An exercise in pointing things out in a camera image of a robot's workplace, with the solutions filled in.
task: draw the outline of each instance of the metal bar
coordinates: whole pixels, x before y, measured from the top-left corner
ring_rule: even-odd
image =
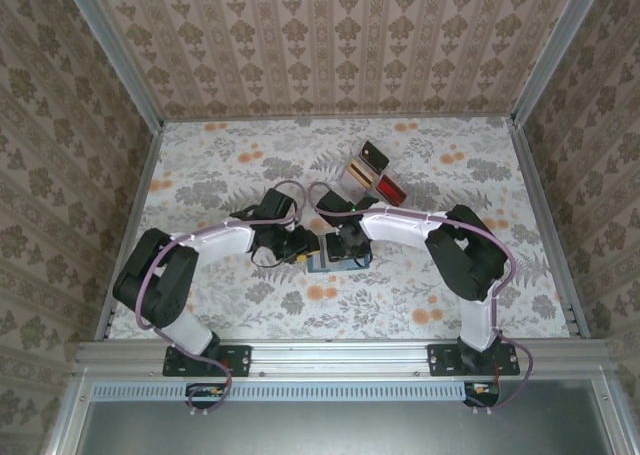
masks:
[[[65,403],[58,412],[54,433],[44,452],[46,455],[75,455],[87,419],[92,387],[90,380],[69,383]]]
[[[59,415],[56,420],[51,435],[49,436],[49,442],[47,449],[44,452],[45,455],[57,455],[61,453],[64,440],[67,438],[67,430],[71,422],[71,415],[73,413],[74,404],[78,400],[78,389],[80,388],[80,382],[71,382],[67,386],[67,391],[60,403]]]
[[[587,319],[582,311],[582,305],[580,304],[576,287],[573,284],[573,279],[569,272],[569,265],[567,265],[567,259],[564,256],[560,238],[553,223],[551,210],[544,195],[542,182],[540,182],[540,177],[536,171],[533,156],[531,155],[529,144],[522,129],[522,124],[509,124],[509,131],[511,132],[513,148],[518,157],[520,173],[522,173],[525,187],[529,193],[531,208],[533,209],[533,214],[536,217],[536,222],[540,229],[540,238],[544,245],[544,251],[549,259],[549,267],[551,268],[553,280],[560,296],[571,304],[575,322],[580,330],[580,336],[582,338],[589,338],[591,337],[591,333],[587,326]]]
[[[592,381],[609,443],[617,454],[638,453],[638,434],[634,427],[620,382],[603,374]]]
[[[118,252],[118,258],[111,275],[111,281],[109,282],[109,289],[105,297],[104,306],[102,307],[102,313],[100,314],[100,320],[98,321],[98,327],[94,340],[102,340],[107,332],[107,326],[111,313],[115,308],[116,300],[113,298],[113,285],[116,283],[120,269],[124,265],[127,257],[133,250],[133,245],[136,240],[136,234],[138,233],[138,226],[140,225],[140,219],[142,218],[142,212],[144,210],[144,204],[147,200],[147,194],[149,193],[149,185],[151,185],[151,179],[153,178],[153,171],[156,168],[156,162],[160,155],[160,147],[162,146],[162,132],[159,131],[153,134],[151,144],[149,145],[149,152],[147,153],[147,159],[144,163],[144,169],[140,177],[140,183],[138,183],[138,190],[136,196],[133,199],[133,205],[131,206],[131,214],[129,215],[129,221],[127,222],[127,228],[125,229],[124,236],[122,238],[122,244]]]
[[[513,107],[511,113],[517,122],[524,125],[527,121],[594,1],[569,0],[567,2]]]
[[[614,367],[602,340],[521,340],[534,356],[533,379],[591,379]],[[447,340],[411,342],[264,342],[241,341],[253,348],[247,381],[406,381],[478,380],[478,377],[431,378],[426,346]],[[119,381],[163,379],[166,344],[161,340],[110,341],[81,344],[73,378]],[[522,373],[528,366],[518,352]],[[188,380],[164,378],[166,381]],[[219,381],[219,378],[201,378]]]
[[[86,20],[91,32],[96,37],[104,50],[109,62],[115,69],[118,77],[124,84],[131,99],[138,107],[138,111],[149,126],[151,133],[157,133],[161,129],[162,116],[156,107],[153,98],[144,82],[144,78],[138,73],[135,64],[129,57],[124,44],[116,34],[113,24],[106,15],[100,0],[73,0],[83,18]]]
[[[402,119],[402,118],[505,118],[508,119],[511,114],[508,112],[486,112],[486,113],[469,113],[469,112],[451,112],[451,113],[360,113],[360,114],[328,114],[320,113],[306,116],[306,119],[312,120],[361,120],[361,119]],[[225,122],[253,122],[256,120],[300,120],[299,115],[270,115],[270,116],[246,116],[246,117],[224,117],[221,120]],[[215,118],[187,117],[187,118],[166,118],[164,123],[183,123],[183,122],[210,122],[217,120]]]
[[[188,382],[95,382],[91,402],[187,400]],[[399,402],[462,401],[464,382],[270,382],[233,384],[230,402]],[[193,401],[211,400],[194,396]]]

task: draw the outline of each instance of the wire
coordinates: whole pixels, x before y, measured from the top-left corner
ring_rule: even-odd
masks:
[[[144,297],[145,297],[145,295],[147,293],[147,289],[149,288],[149,284],[151,283],[151,277],[153,276],[153,273],[158,268],[158,266],[160,265],[160,263],[162,262],[164,257],[166,257],[167,254],[176,245],[178,245],[179,243],[182,243],[182,242],[184,242],[186,240],[195,240],[197,237],[200,237],[200,236],[203,236],[203,235],[211,235],[211,234],[215,234],[215,233],[221,233],[221,232],[226,231],[226,230],[228,230],[230,228],[231,229],[234,229],[234,228],[248,228],[251,225],[268,225],[268,224],[286,225],[286,224],[291,223],[292,221],[300,220],[302,218],[302,213],[304,211],[304,208],[307,205],[307,190],[304,188],[304,186],[300,182],[297,182],[295,180],[283,180],[283,181],[277,183],[274,188],[278,188],[279,186],[284,185],[285,183],[289,183],[289,184],[297,186],[300,189],[300,191],[302,192],[302,203],[300,204],[300,207],[295,211],[295,213],[293,215],[290,215],[290,216],[287,216],[287,217],[284,217],[284,218],[280,218],[280,219],[277,219],[277,220],[251,220],[251,221],[238,220],[238,221],[230,221],[230,222],[225,222],[225,223],[220,223],[220,224],[217,224],[217,225],[213,225],[213,226],[210,226],[210,227],[205,227],[203,229],[196,230],[195,232],[192,232],[190,234],[185,234],[185,235],[181,235],[179,237],[176,237],[173,240],[171,240],[162,250],[160,250],[160,252],[153,259],[153,261],[151,262],[151,265],[149,265],[149,269],[147,270],[147,273],[145,274],[144,278],[142,279],[142,283],[140,284],[140,289],[138,290],[138,295],[136,297],[136,305],[135,305],[135,310],[134,310],[136,323],[137,323],[138,327],[140,327],[142,330],[150,330],[150,329],[153,328],[154,332],[158,336],[160,336],[161,338],[163,338],[164,340],[169,342],[172,346],[174,346],[178,351],[180,351],[186,357],[189,357],[192,360],[195,360],[195,361],[198,361],[198,362],[210,363],[211,365],[214,365],[214,366],[218,367],[219,369],[221,369],[225,373],[225,376],[226,376],[226,389],[225,389],[225,392],[222,394],[220,399],[210,408],[210,410],[216,410],[218,407],[220,407],[220,405],[222,405],[224,400],[227,398],[227,396],[229,394],[229,391],[231,390],[231,384],[232,384],[231,371],[227,367],[222,365],[220,362],[218,362],[217,360],[214,360],[214,359],[208,358],[208,357],[202,357],[202,356],[197,355],[195,353],[189,352],[187,349],[185,349],[184,347],[182,347],[181,345],[176,343],[171,337],[165,335],[160,330],[154,328],[154,326],[152,324],[145,323],[145,321],[142,318],[142,306],[144,304]]]
[[[150,330],[153,328],[153,325],[147,324],[142,319],[142,304],[144,302],[144,296],[147,292],[147,288],[149,288],[149,283],[151,282],[151,277],[153,273],[158,268],[164,257],[179,243],[182,243],[189,239],[195,239],[197,237],[201,237],[203,235],[213,235],[215,233],[220,233],[228,230],[229,228],[249,228],[251,225],[269,225],[269,224],[283,224],[286,225],[294,220],[300,220],[302,218],[302,212],[304,211],[305,206],[307,205],[307,190],[304,186],[295,180],[283,180],[275,185],[275,188],[284,185],[285,183],[290,183],[296,185],[302,191],[302,203],[298,210],[293,214],[285,218],[280,218],[277,220],[251,220],[251,221],[230,221],[226,223],[219,223],[217,225],[212,225],[209,227],[202,228],[200,230],[196,230],[192,233],[187,233],[185,235],[181,235],[179,237],[171,240],[160,252],[156,255],[156,258],[153,259],[147,273],[142,279],[142,283],[140,284],[140,289],[138,290],[138,296],[136,298],[136,306],[135,306],[135,316],[136,323],[138,327],[143,330]]]
[[[408,211],[408,210],[398,210],[398,209],[394,209],[393,207],[369,208],[367,210],[356,210],[356,211],[353,211],[353,212],[328,212],[326,210],[322,210],[322,209],[316,207],[315,203],[313,203],[313,201],[312,201],[311,191],[315,187],[319,187],[319,186],[322,186],[322,187],[326,188],[327,190],[331,190],[331,186],[328,183],[325,183],[325,182],[314,182],[311,185],[309,185],[309,187],[307,187],[307,197],[309,199],[309,202],[310,202],[311,206],[315,210],[315,212],[320,214],[320,215],[328,215],[328,216],[332,216],[332,217],[351,217],[351,216],[364,215],[364,214],[370,214],[370,215],[391,214],[391,215],[398,215],[398,216],[406,217],[406,218],[412,218],[414,220],[420,220],[420,221],[424,221],[425,220],[424,213],[412,212],[412,211]],[[522,378],[522,382],[518,386],[518,389],[507,400],[505,400],[504,402],[501,402],[501,403],[499,403],[499,404],[497,404],[497,405],[495,405],[495,406],[493,406],[491,408],[486,407],[487,411],[489,411],[489,410],[498,410],[498,409],[504,408],[508,404],[512,403],[513,400],[515,400],[520,395],[520,393],[522,393],[522,390],[524,389],[524,387],[529,382],[529,378],[531,377],[531,374],[533,373],[533,355],[531,354],[531,351],[528,348],[526,348],[524,345],[522,345],[521,343],[516,342],[516,341],[508,338],[507,336],[505,336],[498,329],[498,326],[497,326],[498,325],[498,315],[497,315],[498,314],[498,298],[497,298],[497,296],[498,296],[498,293],[500,293],[500,291],[504,287],[506,287],[513,280],[513,278],[516,275],[516,261],[515,261],[515,258],[513,257],[513,254],[511,253],[509,248],[504,243],[502,243],[498,238],[496,238],[491,232],[488,232],[486,230],[478,228],[475,225],[471,225],[471,224],[465,223],[465,222],[459,222],[457,220],[451,220],[449,218],[440,217],[440,216],[436,216],[436,215],[429,215],[429,214],[427,214],[426,220],[427,221],[432,221],[432,222],[444,223],[446,225],[452,225],[452,226],[454,226],[456,228],[461,228],[461,229],[464,229],[464,230],[468,230],[470,232],[477,233],[478,235],[481,235],[481,236],[485,237],[486,239],[488,239],[489,241],[493,242],[500,250],[502,250],[504,252],[504,254],[507,256],[507,259],[509,260],[509,273],[500,282],[500,284],[495,288],[495,290],[493,290],[493,292],[491,294],[491,328],[495,332],[496,336],[499,337],[501,340],[503,340],[506,343],[510,343],[514,347],[519,348],[520,350],[522,350],[527,355],[527,358],[528,358],[528,361],[529,361],[529,366],[527,367],[527,371],[525,372],[524,377]],[[477,400],[472,400],[472,401],[474,403],[478,403],[480,406],[484,406],[481,402],[479,402]]]
[[[470,402],[475,403],[479,408],[487,408],[487,406],[482,403],[480,400],[478,400],[477,398],[473,398],[470,397],[469,395],[467,395],[467,400],[469,400]]]
[[[256,252],[258,250],[254,250],[253,252],[251,252],[251,263],[253,263],[256,267],[258,268],[276,268],[279,267],[280,265],[282,265],[283,260],[280,260],[277,263],[274,263],[273,265],[260,265],[259,263],[256,263],[255,260],[253,259],[256,256]]]
[[[225,375],[225,388],[224,388],[224,392],[222,393],[222,395],[220,395],[220,398],[214,402],[213,405],[211,405],[211,407],[207,408],[207,410],[213,411],[213,410],[217,410],[218,408],[220,408],[220,406],[224,403],[224,401],[227,399],[227,397],[229,396],[229,393],[231,392],[231,386],[233,385],[233,378],[231,377],[231,370],[229,370],[228,367],[226,367],[225,365],[223,365],[222,363],[220,363],[217,360],[214,360],[213,358],[209,358],[209,357],[203,357],[200,355],[195,355],[191,352],[189,352],[186,348],[184,348],[183,346],[181,346],[180,344],[176,343],[173,341],[173,339],[167,335],[165,335],[164,333],[162,333],[160,330],[158,330],[157,328],[154,328],[153,331],[156,333],[156,335],[158,335],[160,338],[163,338],[164,340],[166,340],[167,342],[169,342],[171,344],[172,347],[174,347],[176,350],[178,350],[180,353],[182,353],[183,355],[191,358],[192,360],[195,360],[197,362],[204,362],[204,363],[210,363],[211,365],[213,365],[214,367],[219,368],[220,370],[223,371],[224,375]],[[187,399],[187,405],[189,406],[190,409],[192,410],[197,410],[196,407],[193,406],[193,395],[194,393],[197,392],[197,390],[192,390],[189,393],[189,398]]]

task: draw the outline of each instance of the floral tablecloth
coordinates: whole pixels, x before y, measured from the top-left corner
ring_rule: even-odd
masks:
[[[516,337],[566,337],[560,298],[503,118],[182,122],[164,126],[138,235],[213,224],[260,201],[283,179],[337,184],[365,140],[392,161],[404,206],[471,207],[514,252],[518,272],[499,300]],[[295,187],[282,187],[297,196]],[[310,208],[303,223],[328,226]],[[454,338],[459,304],[428,252],[375,242],[369,270],[310,274],[232,256],[196,274],[188,308],[223,339]],[[110,338],[152,337],[118,305]]]

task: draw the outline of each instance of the wallpaper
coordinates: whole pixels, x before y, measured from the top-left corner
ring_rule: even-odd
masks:
[[[567,0],[101,0],[165,119],[509,112]]]
[[[281,180],[325,181],[342,193],[344,169],[367,140],[391,160],[408,194],[404,207],[465,204],[512,249],[517,275],[498,312],[506,334],[568,336],[504,118],[167,123],[138,235],[213,225],[259,203]],[[296,187],[282,189],[300,203]],[[310,207],[302,222],[318,235],[331,231]],[[371,269],[335,273],[231,256],[196,273],[187,307],[223,339],[456,338],[460,304],[429,253],[391,242],[372,250]],[[260,252],[256,260],[274,263]],[[154,335],[119,305],[110,337],[145,336]]]
[[[72,0],[0,0],[0,453],[55,421],[149,138]]]
[[[526,133],[593,335],[640,421],[640,0],[596,0]]]

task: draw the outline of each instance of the aluminum frame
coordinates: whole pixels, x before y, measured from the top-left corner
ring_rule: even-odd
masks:
[[[567,2],[511,111],[516,121],[524,124],[531,115],[594,2],[595,0]]]
[[[638,453],[637,434],[615,376],[604,340],[520,340],[534,356],[532,380],[590,380],[615,454]],[[436,377],[429,373],[427,345],[449,340],[414,341],[233,341],[253,347],[251,382],[371,382],[482,381],[482,377]],[[166,344],[161,340],[106,341],[80,345],[71,383],[54,428],[48,455],[76,453],[95,383],[138,381],[172,384],[188,378],[165,378]],[[521,369],[526,355],[518,350]],[[221,378],[198,378],[221,382]]]
[[[569,272],[569,265],[567,259],[564,256],[562,250],[562,244],[558,237],[558,232],[553,223],[553,217],[551,216],[551,210],[547,203],[547,198],[544,195],[542,188],[542,182],[536,171],[536,166],[533,161],[533,155],[529,149],[529,142],[522,128],[522,124],[519,122],[509,125],[509,132],[511,133],[511,141],[513,148],[518,158],[518,164],[520,165],[520,173],[524,180],[524,185],[527,188],[529,194],[529,200],[531,202],[531,208],[533,209],[533,215],[538,223],[540,229],[540,238],[544,245],[544,251],[549,259],[549,268],[551,269],[551,275],[558,289],[558,293],[561,293],[565,301],[569,304],[569,310],[573,315],[573,322],[575,322],[578,333],[582,338],[590,338],[591,333],[587,326],[587,319],[582,311],[580,305],[580,299],[576,292],[571,273]],[[571,331],[572,321],[567,320],[569,331]]]
[[[118,258],[111,274],[111,280],[109,281],[109,289],[105,297],[104,305],[102,306],[102,312],[100,313],[100,320],[96,327],[94,340],[102,340],[107,333],[108,325],[113,315],[113,310],[116,306],[116,300],[113,298],[113,286],[116,283],[118,274],[124,266],[129,254],[133,250],[134,242],[136,240],[136,234],[138,232],[138,226],[140,225],[140,219],[142,218],[142,212],[144,210],[144,204],[147,200],[147,194],[149,193],[149,186],[151,185],[151,179],[153,178],[153,171],[156,168],[158,157],[160,156],[160,148],[162,147],[163,132],[158,131],[153,134],[151,138],[151,144],[149,145],[149,152],[147,153],[147,159],[144,162],[144,168],[142,169],[142,175],[140,182],[138,183],[138,189],[136,190],[136,196],[133,199],[131,206],[131,214],[129,215],[129,221],[127,222],[127,228],[124,231],[122,243],[120,244],[120,250],[118,251]]]
[[[102,50],[129,92],[131,100],[135,103],[149,130],[151,133],[158,133],[162,127],[162,116],[158,104],[153,99],[135,62],[120,42],[100,0],[73,1],[82,13],[82,17],[87,21],[91,32],[100,42]]]

